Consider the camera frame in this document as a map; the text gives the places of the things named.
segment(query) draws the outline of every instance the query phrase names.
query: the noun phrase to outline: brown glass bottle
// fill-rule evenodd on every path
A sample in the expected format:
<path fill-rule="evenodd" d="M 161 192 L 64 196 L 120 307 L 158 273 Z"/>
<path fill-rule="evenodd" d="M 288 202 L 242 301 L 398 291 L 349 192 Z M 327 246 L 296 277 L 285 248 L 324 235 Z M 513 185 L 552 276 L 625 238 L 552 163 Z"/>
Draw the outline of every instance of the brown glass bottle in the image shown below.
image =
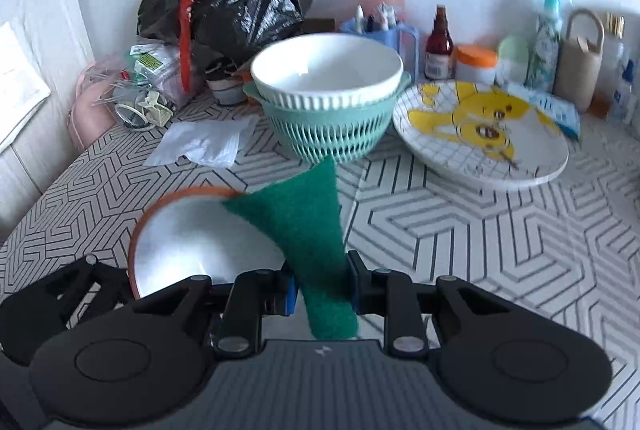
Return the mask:
<path fill-rule="evenodd" d="M 424 75 L 430 80 L 446 80 L 451 77 L 451 55 L 453 40 L 449 34 L 447 10 L 444 6 L 436 9 L 433 31 L 427 38 Z"/>

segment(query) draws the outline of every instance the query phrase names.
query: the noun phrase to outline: green scouring pad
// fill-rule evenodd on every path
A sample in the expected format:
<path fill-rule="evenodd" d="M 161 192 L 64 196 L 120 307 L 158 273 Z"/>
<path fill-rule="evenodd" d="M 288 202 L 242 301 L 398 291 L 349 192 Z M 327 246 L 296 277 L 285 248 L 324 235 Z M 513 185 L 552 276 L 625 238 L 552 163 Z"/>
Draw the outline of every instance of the green scouring pad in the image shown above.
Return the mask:
<path fill-rule="evenodd" d="M 280 247 L 300 284 L 313 336 L 353 338 L 358 319 L 348 291 L 334 160 L 224 204 Z"/>

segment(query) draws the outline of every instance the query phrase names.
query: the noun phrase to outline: yellow cartoon print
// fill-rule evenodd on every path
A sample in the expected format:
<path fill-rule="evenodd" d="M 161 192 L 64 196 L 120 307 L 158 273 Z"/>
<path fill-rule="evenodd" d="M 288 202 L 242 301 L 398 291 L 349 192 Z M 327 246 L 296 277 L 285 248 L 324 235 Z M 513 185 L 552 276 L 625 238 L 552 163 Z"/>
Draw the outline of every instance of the yellow cartoon print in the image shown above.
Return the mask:
<path fill-rule="evenodd" d="M 475 84 L 456 82 L 455 89 L 458 103 L 452 111 L 409 110 L 409 122 L 422 134 L 478 148 L 485 156 L 517 168 L 515 148 L 504 122 L 523 118 L 529 111 L 529 104 L 497 87 L 490 92 L 479 92 Z M 438 85 L 423 85 L 420 92 L 422 102 L 433 108 L 439 91 Z M 560 134 L 549 118 L 541 113 L 538 117 L 552 131 Z"/>

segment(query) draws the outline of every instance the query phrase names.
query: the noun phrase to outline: pikachu plate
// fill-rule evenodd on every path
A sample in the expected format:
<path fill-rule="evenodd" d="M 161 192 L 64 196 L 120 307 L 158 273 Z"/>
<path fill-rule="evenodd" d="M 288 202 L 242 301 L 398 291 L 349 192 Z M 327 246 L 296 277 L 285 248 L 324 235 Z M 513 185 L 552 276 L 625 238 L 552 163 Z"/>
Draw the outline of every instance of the pikachu plate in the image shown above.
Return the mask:
<path fill-rule="evenodd" d="M 549 182 L 569 159 L 558 127 L 498 87 L 453 80 L 412 86 L 396 103 L 394 125 L 425 165 L 483 188 Z"/>

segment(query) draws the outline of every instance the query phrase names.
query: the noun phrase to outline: label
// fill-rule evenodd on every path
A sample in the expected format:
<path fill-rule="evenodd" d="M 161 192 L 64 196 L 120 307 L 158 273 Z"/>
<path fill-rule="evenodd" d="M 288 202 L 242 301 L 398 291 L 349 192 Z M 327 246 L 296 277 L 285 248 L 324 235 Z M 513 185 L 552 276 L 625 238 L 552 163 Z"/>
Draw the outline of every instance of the label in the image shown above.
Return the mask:
<path fill-rule="evenodd" d="M 153 48 L 157 47 L 158 44 L 140 44 L 140 45 L 132 45 L 129 54 L 133 55 L 141 55 L 144 53 L 148 53 Z"/>
<path fill-rule="evenodd" d="M 628 116 L 628 97 L 623 96 L 619 90 L 613 93 L 613 101 L 607 119 L 613 123 L 623 123 Z"/>
<path fill-rule="evenodd" d="M 556 78 L 560 33 L 555 28 L 554 21 L 539 20 L 534 55 L 527 76 L 527 85 L 543 92 L 551 92 Z"/>
<path fill-rule="evenodd" d="M 451 57 L 427 53 L 424 60 L 424 75 L 431 80 L 448 80 L 451 77 Z"/>
<path fill-rule="evenodd" d="M 138 63 L 140 63 L 147 69 L 150 69 L 151 71 L 156 71 L 160 67 L 162 67 L 162 62 L 149 53 L 145 53 L 140 58 L 138 58 Z"/>

